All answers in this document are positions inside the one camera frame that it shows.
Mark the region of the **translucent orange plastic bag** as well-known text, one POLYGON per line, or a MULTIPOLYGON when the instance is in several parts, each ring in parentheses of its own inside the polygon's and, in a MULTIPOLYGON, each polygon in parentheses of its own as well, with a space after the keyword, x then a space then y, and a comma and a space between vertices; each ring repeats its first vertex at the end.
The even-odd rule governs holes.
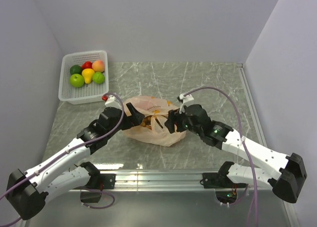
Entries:
POLYGON ((129 98, 124 102, 124 109, 127 115, 131 115, 126 106, 127 103, 131 103, 145 117, 149 115, 155 115, 158 119, 158 122, 155 122, 152 125, 152 130, 141 127, 140 125, 125 130, 123 132, 125 136, 140 142, 165 147, 170 147, 185 138, 186 131, 170 134, 164 125, 168 117, 168 112, 170 110, 178 109, 178 107, 175 106, 171 101, 153 96, 135 96, 129 98))

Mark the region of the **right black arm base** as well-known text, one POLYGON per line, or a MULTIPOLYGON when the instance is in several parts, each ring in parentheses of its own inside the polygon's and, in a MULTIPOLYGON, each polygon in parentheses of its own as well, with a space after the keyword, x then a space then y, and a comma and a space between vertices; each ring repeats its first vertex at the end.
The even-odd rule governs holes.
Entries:
POLYGON ((215 172, 202 174, 200 185, 204 189, 214 189, 215 198, 220 204, 230 205, 237 201, 237 184, 230 181, 226 176, 215 172))

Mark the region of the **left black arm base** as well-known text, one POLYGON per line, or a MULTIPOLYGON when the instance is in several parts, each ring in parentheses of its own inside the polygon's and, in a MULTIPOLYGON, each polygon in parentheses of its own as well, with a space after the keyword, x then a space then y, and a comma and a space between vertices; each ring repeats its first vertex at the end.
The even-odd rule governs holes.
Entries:
POLYGON ((80 190, 80 201, 81 203, 92 209, 100 209, 101 207, 93 207, 90 204, 101 203, 102 197, 107 196, 106 201, 110 201, 105 208, 110 207, 115 202, 115 197, 111 193, 107 193, 106 190, 113 190, 115 186, 116 175, 111 174, 100 174, 98 177, 91 177, 84 186, 77 187, 80 190))

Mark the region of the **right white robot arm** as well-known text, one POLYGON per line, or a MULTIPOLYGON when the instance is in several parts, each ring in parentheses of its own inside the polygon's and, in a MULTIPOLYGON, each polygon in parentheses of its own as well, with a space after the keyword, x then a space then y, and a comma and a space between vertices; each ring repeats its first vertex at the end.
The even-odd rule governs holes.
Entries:
POLYGON ((296 203, 307 179, 303 158, 273 151, 248 138, 241 138, 237 130, 220 121, 211 120, 201 105, 190 105, 181 111, 168 112, 164 123, 170 133, 191 131, 211 147, 236 154, 254 165, 242 166, 226 161, 215 177, 203 174, 205 188, 227 188, 234 184, 270 187, 283 201, 296 203))

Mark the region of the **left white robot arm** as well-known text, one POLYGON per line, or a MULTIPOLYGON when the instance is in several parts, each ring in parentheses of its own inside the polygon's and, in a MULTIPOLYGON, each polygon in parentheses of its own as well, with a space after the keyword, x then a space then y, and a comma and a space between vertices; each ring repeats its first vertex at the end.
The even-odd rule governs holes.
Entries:
POLYGON ((33 218, 47 202, 73 188, 100 186, 100 171, 90 162, 73 171, 68 168, 105 146, 118 131, 142 123, 145 116, 131 103, 126 106, 130 114, 126 114, 124 106, 118 102, 107 103, 99 118, 81 130, 62 150, 27 171, 16 169, 9 175, 3 196, 22 220, 33 218))

